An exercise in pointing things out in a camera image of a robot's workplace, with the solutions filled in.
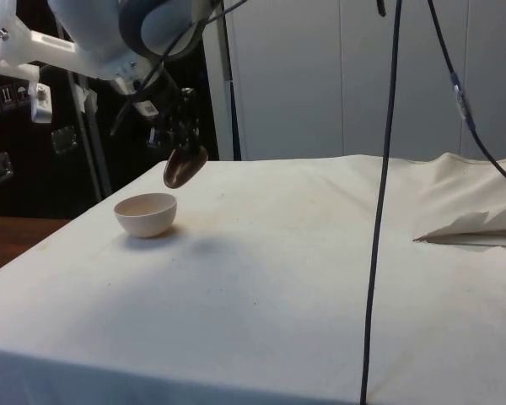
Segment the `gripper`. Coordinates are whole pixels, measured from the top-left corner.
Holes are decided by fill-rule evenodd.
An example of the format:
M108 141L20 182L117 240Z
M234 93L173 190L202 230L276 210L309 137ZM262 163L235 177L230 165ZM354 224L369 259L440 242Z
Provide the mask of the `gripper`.
M196 91L177 86L169 73L157 73L154 81L141 89L141 80L131 83L134 109L151 126L147 138L148 150L158 158L169 158L174 150L185 154L199 154L199 120ZM160 124L178 104L179 126Z

